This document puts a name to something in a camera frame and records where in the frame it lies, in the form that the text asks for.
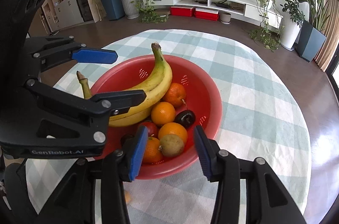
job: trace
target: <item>red colander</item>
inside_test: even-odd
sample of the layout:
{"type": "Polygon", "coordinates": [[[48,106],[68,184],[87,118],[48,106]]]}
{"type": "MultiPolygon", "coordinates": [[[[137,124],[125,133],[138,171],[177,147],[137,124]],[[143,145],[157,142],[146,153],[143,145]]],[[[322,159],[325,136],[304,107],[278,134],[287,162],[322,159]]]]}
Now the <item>red colander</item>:
{"type": "MultiPolygon", "coordinates": [[[[163,178],[189,167],[198,159],[193,142],[193,128],[201,125],[207,138],[214,139],[221,123],[221,97],[212,78],[189,60],[170,55],[164,57],[172,68],[172,82],[180,83],[185,87],[187,93],[185,101],[188,109],[195,113],[196,121],[188,129],[188,140],[181,155],[165,159],[161,163],[141,165],[137,179],[163,178]]],[[[154,64],[153,55],[126,60],[103,74],[92,86],[92,94],[131,88],[147,78],[154,64]]],[[[182,105],[176,109],[176,113],[185,109],[186,107],[182,105]]],[[[112,151],[121,148],[120,138],[124,134],[135,134],[137,126],[138,124],[120,128],[109,127],[103,154],[96,159],[104,158],[112,151]]]]}

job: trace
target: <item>red storage box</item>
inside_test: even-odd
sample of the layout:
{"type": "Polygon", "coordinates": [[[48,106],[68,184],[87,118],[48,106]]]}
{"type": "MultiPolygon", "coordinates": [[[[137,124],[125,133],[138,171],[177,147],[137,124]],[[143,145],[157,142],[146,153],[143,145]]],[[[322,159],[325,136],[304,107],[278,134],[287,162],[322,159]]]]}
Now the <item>red storage box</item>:
{"type": "Polygon", "coordinates": [[[194,7],[171,7],[171,15],[193,16],[194,7]]]}
{"type": "Polygon", "coordinates": [[[219,18],[219,11],[196,8],[194,12],[195,17],[208,20],[217,21],[219,18]]]}

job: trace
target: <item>gray planter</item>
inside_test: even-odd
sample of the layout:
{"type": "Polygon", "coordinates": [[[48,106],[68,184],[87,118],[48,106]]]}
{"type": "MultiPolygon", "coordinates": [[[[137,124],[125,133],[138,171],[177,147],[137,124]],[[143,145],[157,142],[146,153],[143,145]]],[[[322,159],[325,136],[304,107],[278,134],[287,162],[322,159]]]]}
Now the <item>gray planter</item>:
{"type": "Polygon", "coordinates": [[[118,20],[125,16],[121,0],[101,0],[109,20],[118,20]]]}
{"type": "Polygon", "coordinates": [[[136,0],[121,0],[121,1],[128,19],[137,18],[139,16],[139,11],[136,7],[136,0]]]}
{"type": "Polygon", "coordinates": [[[325,40],[326,36],[305,20],[302,24],[296,50],[301,58],[310,62],[314,59],[325,40]]]}

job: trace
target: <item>blue gripper pad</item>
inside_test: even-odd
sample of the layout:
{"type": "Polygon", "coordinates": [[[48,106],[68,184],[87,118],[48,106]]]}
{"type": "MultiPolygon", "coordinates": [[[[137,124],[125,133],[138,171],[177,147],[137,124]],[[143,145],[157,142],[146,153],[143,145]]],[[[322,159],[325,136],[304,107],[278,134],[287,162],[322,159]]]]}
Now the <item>blue gripper pad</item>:
{"type": "Polygon", "coordinates": [[[209,148],[211,145],[208,142],[205,132],[201,126],[196,126],[194,128],[193,139],[199,156],[202,172],[207,177],[207,180],[210,181],[213,174],[211,168],[211,158],[207,148],[209,148]]]}
{"type": "Polygon", "coordinates": [[[138,176],[141,167],[142,158],[146,149],[148,132],[144,126],[139,127],[136,134],[138,142],[135,145],[134,152],[131,155],[130,166],[128,177],[131,181],[134,181],[135,177],[138,176]]]}
{"type": "Polygon", "coordinates": [[[112,64],[118,59],[116,51],[105,49],[81,48],[72,54],[72,59],[79,63],[112,64]]]}

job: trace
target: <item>tablecloth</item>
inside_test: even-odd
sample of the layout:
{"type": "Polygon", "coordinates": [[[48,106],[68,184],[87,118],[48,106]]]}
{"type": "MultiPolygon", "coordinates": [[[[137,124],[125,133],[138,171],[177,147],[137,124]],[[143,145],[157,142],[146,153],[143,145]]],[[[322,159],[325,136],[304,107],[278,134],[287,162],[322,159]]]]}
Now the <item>tablecloth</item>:
{"type": "MultiPolygon", "coordinates": [[[[274,71],[247,46],[221,36],[186,30],[148,30],[109,44],[117,51],[112,65],[76,64],[55,88],[81,96],[76,78],[79,70],[93,83],[118,63],[152,54],[159,42],[163,54],[190,60],[214,80],[221,94],[223,116],[216,140],[238,158],[261,156],[282,180],[303,213],[311,176],[310,137],[301,110],[274,71]]],[[[37,212],[75,160],[28,160],[29,198],[37,212]]],[[[125,183],[132,201],[131,223],[209,223],[217,183],[203,176],[199,162],[186,170],[157,180],[125,183]]],[[[239,223],[245,223],[246,186],[241,181],[239,223]]],[[[101,223],[96,198],[96,223],[101,223]]]]}

